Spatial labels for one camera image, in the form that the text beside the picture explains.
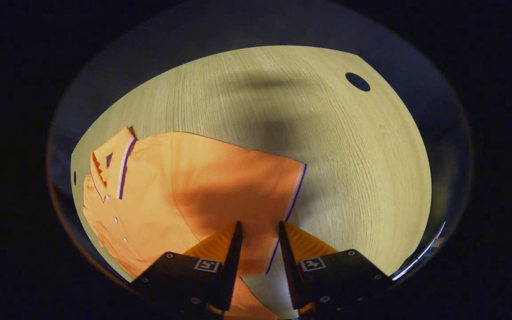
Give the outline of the orange polo T-shirt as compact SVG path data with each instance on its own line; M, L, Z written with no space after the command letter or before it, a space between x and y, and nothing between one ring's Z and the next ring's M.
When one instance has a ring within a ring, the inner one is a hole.
M89 159L83 215L131 278L163 253L183 254L240 221L243 243L225 320L278 320L242 278L269 271L278 223L293 211L306 164L185 132L139 140L127 126Z

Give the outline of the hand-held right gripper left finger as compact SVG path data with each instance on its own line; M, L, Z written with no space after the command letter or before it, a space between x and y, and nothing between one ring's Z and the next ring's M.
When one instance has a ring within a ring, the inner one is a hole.
M185 253L163 253L130 288L167 318L224 318L242 243L242 224L236 221Z

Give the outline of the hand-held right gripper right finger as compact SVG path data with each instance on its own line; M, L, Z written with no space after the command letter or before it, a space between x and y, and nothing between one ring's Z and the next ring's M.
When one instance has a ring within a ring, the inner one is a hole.
M278 229L292 307L299 318L350 318L393 287L392 278L357 249L338 251L303 229Z

